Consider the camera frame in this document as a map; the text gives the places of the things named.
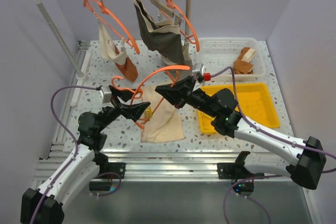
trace yellow plastic bin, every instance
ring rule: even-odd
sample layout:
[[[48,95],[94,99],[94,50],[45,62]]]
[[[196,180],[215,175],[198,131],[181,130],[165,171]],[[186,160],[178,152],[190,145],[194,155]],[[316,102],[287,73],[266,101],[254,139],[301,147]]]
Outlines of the yellow plastic bin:
[[[230,89],[233,93],[232,85],[204,86],[201,89],[208,95],[213,95],[221,89]],[[269,128],[278,128],[280,122],[272,103],[268,88],[264,83],[237,84],[238,102],[243,113],[252,120]],[[205,134],[217,133],[211,125],[212,117],[198,112],[199,126]]]

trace white tray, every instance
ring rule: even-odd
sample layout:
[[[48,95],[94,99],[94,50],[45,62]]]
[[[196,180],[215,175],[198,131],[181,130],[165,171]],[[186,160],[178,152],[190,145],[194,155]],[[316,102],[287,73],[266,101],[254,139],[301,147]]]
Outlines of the white tray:
[[[233,66],[240,51],[244,47],[250,47],[256,51],[250,62],[253,64],[253,74],[236,74],[237,81],[251,81],[266,74],[264,59],[259,44],[252,38],[201,38],[199,39],[200,51],[196,55],[197,63],[205,65],[206,72],[217,73],[227,66]],[[231,81],[230,70],[218,77],[212,78],[215,81]]]

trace gray wall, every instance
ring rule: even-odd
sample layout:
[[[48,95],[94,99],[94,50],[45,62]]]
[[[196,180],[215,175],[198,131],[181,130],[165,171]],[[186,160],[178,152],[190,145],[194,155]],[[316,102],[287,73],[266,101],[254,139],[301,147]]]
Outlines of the gray wall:
[[[35,0],[0,0],[0,6],[0,223],[18,223],[22,194],[54,133],[51,95],[69,82],[72,67]],[[75,51],[56,0],[46,8]]]
[[[98,38],[97,22],[91,12],[83,8],[83,0],[57,1],[77,39]],[[185,0],[175,1],[185,9]],[[254,37],[265,40],[288,2],[289,0],[193,0],[192,24],[199,37]],[[132,35],[139,39],[132,0],[106,0],[105,4],[125,23]]]
[[[291,0],[268,39],[271,58],[297,136],[335,145],[336,0]],[[327,168],[336,162],[328,158]],[[323,223],[335,223],[336,174],[314,192]]]

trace brown cloth in basket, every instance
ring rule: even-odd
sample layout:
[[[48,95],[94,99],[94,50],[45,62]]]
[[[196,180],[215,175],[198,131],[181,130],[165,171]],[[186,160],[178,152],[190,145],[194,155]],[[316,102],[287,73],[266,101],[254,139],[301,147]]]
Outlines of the brown cloth in basket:
[[[238,56],[238,58],[233,62],[233,69],[235,70],[235,74],[253,74],[253,64],[249,63],[249,61],[251,60],[251,58],[247,61],[242,60],[244,55],[249,51],[249,50],[253,50],[249,47],[244,47],[241,51],[240,51],[240,55]]]

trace hanging garment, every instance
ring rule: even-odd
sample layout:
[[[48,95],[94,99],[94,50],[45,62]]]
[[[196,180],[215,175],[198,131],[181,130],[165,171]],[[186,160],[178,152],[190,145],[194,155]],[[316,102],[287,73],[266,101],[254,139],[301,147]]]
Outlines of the hanging garment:
[[[157,104],[161,96],[155,91],[156,86],[145,86],[142,88],[142,101],[149,101]],[[165,143],[177,141],[184,138],[182,118],[177,109],[163,100],[141,134],[143,143]]]
[[[233,69],[236,74],[253,74],[253,59],[256,51],[249,47],[244,47],[238,58],[233,62]]]
[[[119,52],[104,25],[100,20],[97,19],[97,21],[99,24],[99,44],[101,56],[104,59],[113,61],[120,72],[129,81],[134,82],[138,77],[138,71],[136,66],[128,57],[126,49],[122,47],[121,52]]]
[[[137,12],[140,35],[151,50],[157,50],[167,65],[192,66],[187,47],[182,47],[180,25],[167,19],[155,22],[147,13],[141,0],[133,0]]]

